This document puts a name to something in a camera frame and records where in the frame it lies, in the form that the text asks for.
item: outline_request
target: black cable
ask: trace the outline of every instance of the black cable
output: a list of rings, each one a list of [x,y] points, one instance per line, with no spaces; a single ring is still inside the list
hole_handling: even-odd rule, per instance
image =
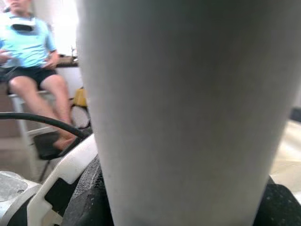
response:
[[[42,123],[66,130],[66,131],[78,136],[81,139],[85,139],[89,136],[89,134],[87,134],[71,125],[68,125],[64,122],[61,122],[61,121],[58,121],[55,119],[40,116],[40,115],[29,114],[29,113],[16,113],[16,112],[1,112],[0,120],[4,120],[4,119],[17,119],[17,120],[29,120],[29,121],[42,122]]]

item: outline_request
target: white stool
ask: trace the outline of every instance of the white stool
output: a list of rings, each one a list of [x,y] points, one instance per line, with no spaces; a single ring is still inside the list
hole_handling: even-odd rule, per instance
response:
[[[51,95],[47,91],[39,91],[38,92],[44,99],[52,102],[54,101],[54,96]],[[24,113],[23,104],[25,103],[24,100],[16,94],[9,95],[13,102],[13,107],[15,112],[17,113]],[[29,164],[30,164],[30,171],[31,171],[31,178],[36,179],[38,177],[38,166],[37,166],[37,152],[34,147],[33,140],[31,136],[51,132],[53,129],[50,126],[46,126],[45,124],[39,123],[39,129],[28,130],[27,124],[25,120],[18,120],[19,129],[21,136],[23,138],[24,143],[28,147],[28,157],[29,157]]]

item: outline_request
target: yellow bag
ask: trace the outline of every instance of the yellow bag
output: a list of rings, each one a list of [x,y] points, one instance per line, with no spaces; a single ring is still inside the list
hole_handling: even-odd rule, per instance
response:
[[[84,88],[76,90],[76,94],[73,99],[73,104],[76,106],[87,107],[86,91]]]

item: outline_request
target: floor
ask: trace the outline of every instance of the floor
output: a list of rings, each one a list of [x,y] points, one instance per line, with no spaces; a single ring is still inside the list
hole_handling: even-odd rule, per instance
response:
[[[31,179],[26,151],[19,137],[0,139],[0,170]],[[276,183],[288,187],[301,203],[301,124],[288,122],[270,173]]]

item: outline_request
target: foot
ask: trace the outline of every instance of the foot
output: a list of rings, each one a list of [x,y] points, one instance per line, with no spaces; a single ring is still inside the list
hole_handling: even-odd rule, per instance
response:
[[[62,151],[66,147],[68,147],[74,141],[74,139],[75,137],[71,137],[71,138],[60,137],[57,141],[53,143],[53,146]]]

